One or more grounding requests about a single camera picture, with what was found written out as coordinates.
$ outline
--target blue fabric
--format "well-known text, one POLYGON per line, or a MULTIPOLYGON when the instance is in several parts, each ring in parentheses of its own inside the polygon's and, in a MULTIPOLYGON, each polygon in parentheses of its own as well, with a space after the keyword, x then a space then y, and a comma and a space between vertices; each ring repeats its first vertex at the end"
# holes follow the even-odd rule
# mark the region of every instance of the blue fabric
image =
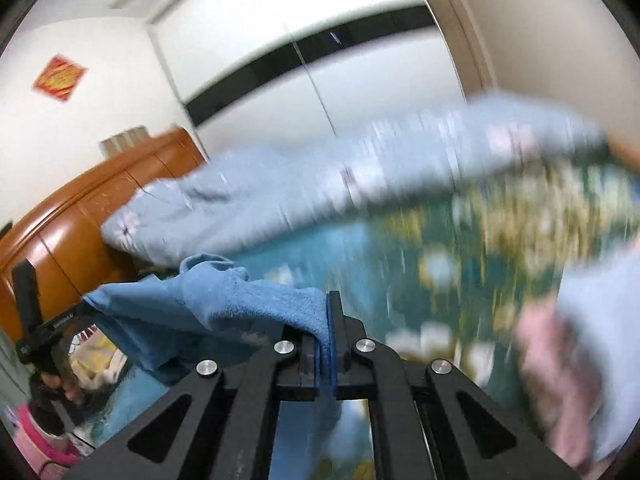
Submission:
MULTIPOLYGON (((313 334, 328 362, 326 299, 317 288, 296 289, 267 280, 248 281, 243 267, 218 256, 187 258, 176 278, 149 276, 138 283, 113 283, 85 295, 101 315, 96 324, 156 379, 172 383, 212 358, 222 366, 245 361, 255 346, 272 344, 282 324, 313 334)), ((148 408, 165 391, 139 368, 114 394, 105 440, 148 408)), ((340 417, 340 404, 324 388, 316 402, 283 402, 270 478, 303 480, 321 455, 340 417)))
POLYGON ((204 358, 222 366, 244 362, 256 347, 273 344, 282 324, 315 336, 328 362, 323 292, 249 282, 244 267, 219 256, 187 258, 170 280, 102 285, 84 300, 101 313, 96 324, 107 337, 165 383, 204 358))

